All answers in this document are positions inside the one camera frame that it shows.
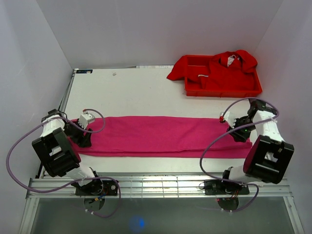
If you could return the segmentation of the pink trousers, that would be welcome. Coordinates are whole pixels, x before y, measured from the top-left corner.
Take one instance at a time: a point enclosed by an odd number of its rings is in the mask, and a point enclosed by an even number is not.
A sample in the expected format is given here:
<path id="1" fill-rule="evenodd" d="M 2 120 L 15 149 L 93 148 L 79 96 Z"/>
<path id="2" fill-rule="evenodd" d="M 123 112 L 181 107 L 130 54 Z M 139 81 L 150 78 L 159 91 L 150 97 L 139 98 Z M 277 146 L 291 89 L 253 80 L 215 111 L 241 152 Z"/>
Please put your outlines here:
<path id="1" fill-rule="evenodd" d="M 97 118 L 91 146 L 73 145 L 76 152 L 99 157 L 199 158 L 206 147 L 226 132 L 216 118 L 127 116 Z"/>

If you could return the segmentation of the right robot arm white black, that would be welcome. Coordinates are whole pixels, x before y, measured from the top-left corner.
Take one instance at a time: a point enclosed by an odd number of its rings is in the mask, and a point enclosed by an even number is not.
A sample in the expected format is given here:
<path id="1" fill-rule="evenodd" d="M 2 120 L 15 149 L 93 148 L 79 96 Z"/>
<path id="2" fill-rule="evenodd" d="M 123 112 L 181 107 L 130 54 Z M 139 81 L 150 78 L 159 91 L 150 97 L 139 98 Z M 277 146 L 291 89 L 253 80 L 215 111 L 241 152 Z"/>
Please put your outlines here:
<path id="1" fill-rule="evenodd" d="M 253 130 L 257 139 L 247 154 L 243 165 L 226 169 L 220 181 L 221 190 L 231 194 L 238 182 L 264 182 L 278 184 L 283 179 L 294 153 L 294 146 L 281 136 L 275 117 L 278 111 L 262 100 L 251 100 L 247 115 L 235 117 L 225 111 L 220 122 L 228 124 L 227 131 L 235 142 L 246 142 Z"/>

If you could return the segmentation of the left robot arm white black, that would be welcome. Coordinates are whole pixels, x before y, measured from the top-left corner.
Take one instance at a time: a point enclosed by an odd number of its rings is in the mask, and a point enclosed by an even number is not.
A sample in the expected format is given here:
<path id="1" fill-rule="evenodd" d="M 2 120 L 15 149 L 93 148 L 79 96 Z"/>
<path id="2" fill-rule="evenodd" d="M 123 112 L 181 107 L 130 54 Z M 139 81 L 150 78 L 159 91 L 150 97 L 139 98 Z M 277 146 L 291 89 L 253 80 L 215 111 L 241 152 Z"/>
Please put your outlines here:
<path id="1" fill-rule="evenodd" d="M 32 141 L 37 156 L 51 177 L 67 176 L 74 181 L 73 187 L 87 195 L 103 194 L 104 185 L 96 171 L 81 164 L 74 147 L 92 146 L 93 130 L 88 125 L 95 120 L 93 114 L 83 111 L 71 124 L 65 120 L 65 113 L 53 109 L 41 119 L 42 134 Z"/>

